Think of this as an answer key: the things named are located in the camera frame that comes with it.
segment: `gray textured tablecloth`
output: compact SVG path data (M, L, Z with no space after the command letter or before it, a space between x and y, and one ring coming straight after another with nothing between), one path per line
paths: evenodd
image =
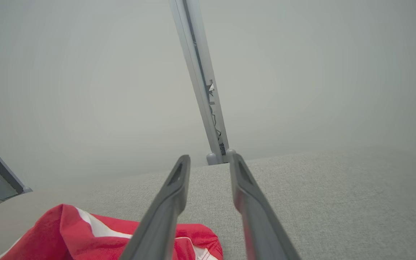
M416 158L361 148L247 161L303 260L416 259ZM34 191L0 205L0 254L51 207L139 221L170 169L87 186ZM224 259L246 259L229 165L192 168L179 222L220 238Z

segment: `red garment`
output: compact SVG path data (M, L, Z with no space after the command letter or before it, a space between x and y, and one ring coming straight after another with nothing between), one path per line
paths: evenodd
M136 221L89 214L61 204L46 212L1 260L116 260ZM222 260L218 237L201 224L178 224L173 260Z

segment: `red fabric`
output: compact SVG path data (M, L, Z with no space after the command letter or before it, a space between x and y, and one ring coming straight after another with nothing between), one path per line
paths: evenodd
M138 222L91 214L109 229L133 234ZM103 228L84 221L79 210L61 204L47 211L25 235L1 258L50 259L50 260L116 260L128 243L128 238L116 235L101 237ZM178 224L173 250L173 260L196 260L192 247L206 248L218 260L222 260L222 248L218 237L201 224Z

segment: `red and white jacket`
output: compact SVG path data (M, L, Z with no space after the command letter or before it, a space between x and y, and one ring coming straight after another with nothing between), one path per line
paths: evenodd
M61 204L47 211L0 260L116 260L139 225ZM222 260L218 237L201 224L178 224L173 260Z

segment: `white wall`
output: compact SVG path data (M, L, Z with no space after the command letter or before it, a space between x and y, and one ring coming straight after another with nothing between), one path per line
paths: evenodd
M200 0L231 148L416 155L416 1Z
M0 156L26 185L209 152L167 0L0 1Z

